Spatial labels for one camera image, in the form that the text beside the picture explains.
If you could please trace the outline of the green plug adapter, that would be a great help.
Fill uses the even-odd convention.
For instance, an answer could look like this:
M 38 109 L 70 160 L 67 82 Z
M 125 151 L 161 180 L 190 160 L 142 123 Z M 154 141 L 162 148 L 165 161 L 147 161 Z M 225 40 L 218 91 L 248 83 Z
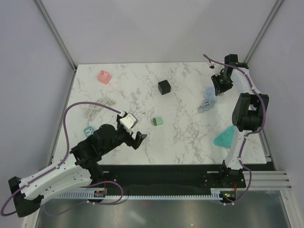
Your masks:
M 161 117 L 155 117 L 152 121 L 154 126 L 163 125 L 163 119 Z

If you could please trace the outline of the blue round power strip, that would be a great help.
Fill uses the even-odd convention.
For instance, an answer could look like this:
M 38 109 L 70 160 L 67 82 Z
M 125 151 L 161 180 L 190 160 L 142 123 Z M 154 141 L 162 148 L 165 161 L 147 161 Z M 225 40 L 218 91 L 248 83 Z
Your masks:
M 204 93 L 204 99 L 210 100 L 213 103 L 216 103 L 216 96 L 215 96 L 215 88 L 213 86 L 206 88 Z

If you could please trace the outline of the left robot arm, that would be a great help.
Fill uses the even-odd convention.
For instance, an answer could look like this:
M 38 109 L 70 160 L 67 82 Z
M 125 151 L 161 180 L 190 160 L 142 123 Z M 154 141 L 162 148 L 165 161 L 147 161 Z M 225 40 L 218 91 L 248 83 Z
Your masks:
M 132 130 L 120 123 L 117 127 L 103 124 L 75 147 L 68 148 L 56 163 L 26 178 L 9 180 L 15 213 L 22 218 L 64 192 L 91 184 L 101 186 L 104 175 L 98 162 L 102 157 L 121 144 L 136 150 L 146 137 L 140 132 L 133 137 Z

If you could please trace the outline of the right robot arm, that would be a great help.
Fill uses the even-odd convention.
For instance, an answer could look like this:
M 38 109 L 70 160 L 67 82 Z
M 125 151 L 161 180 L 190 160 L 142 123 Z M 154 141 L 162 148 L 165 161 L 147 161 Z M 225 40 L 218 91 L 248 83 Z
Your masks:
M 235 87 L 239 93 L 232 112 L 232 124 L 236 127 L 232 145 L 223 160 L 217 175 L 223 187 L 245 187 L 243 156 L 247 141 L 252 134 L 259 133 L 265 125 L 269 96 L 260 93 L 251 80 L 249 67 L 238 61 L 237 54 L 225 56 L 220 74 L 211 77 L 218 96 Z

